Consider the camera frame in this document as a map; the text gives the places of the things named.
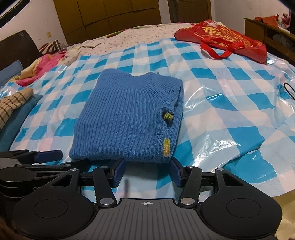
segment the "wooden cabinet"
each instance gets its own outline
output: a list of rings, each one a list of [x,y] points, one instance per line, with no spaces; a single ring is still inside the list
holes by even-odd
[[[68,44],[161,24],[158,0],[54,0]]]
[[[78,0],[84,25],[106,18],[103,0]]]
[[[210,0],[168,0],[171,22],[202,22],[211,19]]]
[[[274,35],[284,36],[289,43],[295,46],[295,36],[287,31],[267,25],[265,23],[245,18],[245,36],[261,41],[266,45],[267,51],[287,60],[295,65],[295,52],[273,39]]]
[[[54,0],[54,5],[65,35],[83,27],[82,17],[76,0]]]

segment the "metal screw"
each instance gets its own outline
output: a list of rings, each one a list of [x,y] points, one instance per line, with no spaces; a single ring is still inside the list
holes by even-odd
[[[185,198],[181,199],[180,202],[184,205],[192,205],[195,203],[195,200],[190,197],[185,197]]]
[[[110,197],[104,197],[99,202],[103,205],[111,205],[114,202],[114,200]]]

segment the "red bag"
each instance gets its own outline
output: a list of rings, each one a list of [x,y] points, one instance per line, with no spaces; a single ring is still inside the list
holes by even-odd
[[[227,58],[232,53],[236,53],[259,63],[267,60],[266,46],[262,42],[248,38],[211,20],[179,29],[174,37],[179,41],[200,43],[201,49],[207,51],[214,59]],[[218,55],[209,45],[225,50],[225,52]]]

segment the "folded sweater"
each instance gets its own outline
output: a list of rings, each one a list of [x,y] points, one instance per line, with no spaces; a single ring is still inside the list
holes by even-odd
[[[9,151],[11,144],[13,143],[27,116],[41,98],[42,95],[35,94],[31,96],[23,106],[12,112],[10,118],[0,131],[0,152]]]
[[[168,162],[180,127],[183,83],[104,70],[74,128],[71,158]]]

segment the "pink blanket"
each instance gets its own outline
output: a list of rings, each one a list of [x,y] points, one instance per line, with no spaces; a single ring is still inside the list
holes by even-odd
[[[38,58],[34,63],[23,71],[31,71],[32,76],[29,78],[19,79],[16,83],[22,87],[32,84],[34,81],[39,79],[43,74],[48,72],[50,69],[55,67],[63,60],[65,52],[55,53],[55,54],[46,54],[40,58]]]

